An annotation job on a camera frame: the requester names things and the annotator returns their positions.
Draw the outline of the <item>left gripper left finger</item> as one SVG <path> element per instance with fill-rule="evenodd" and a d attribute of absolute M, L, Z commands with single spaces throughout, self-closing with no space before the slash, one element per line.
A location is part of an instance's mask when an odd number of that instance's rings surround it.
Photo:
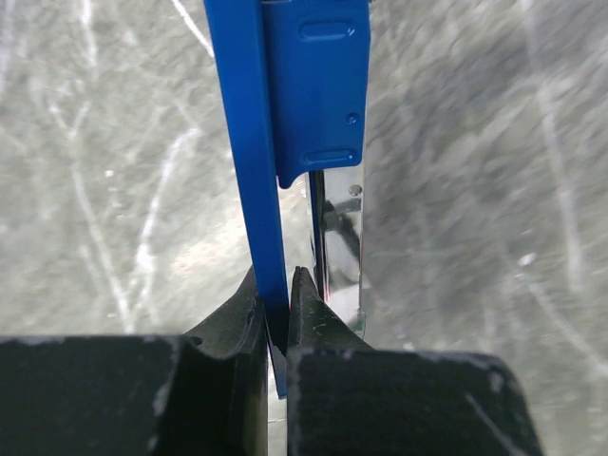
<path fill-rule="evenodd" d="M 255 276 L 185 334 L 5 336 L 5 455 L 263 455 L 267 352 Z"/>

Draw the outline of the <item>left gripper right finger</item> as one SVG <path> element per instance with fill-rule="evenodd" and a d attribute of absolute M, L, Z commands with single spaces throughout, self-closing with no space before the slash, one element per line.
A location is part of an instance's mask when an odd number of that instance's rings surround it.
<path fill-rule="evenodd" d="M 381 351 L 294 271 L 288 343 L 292 455 L 538 455 L 523 390 L 500 358 Z"/>

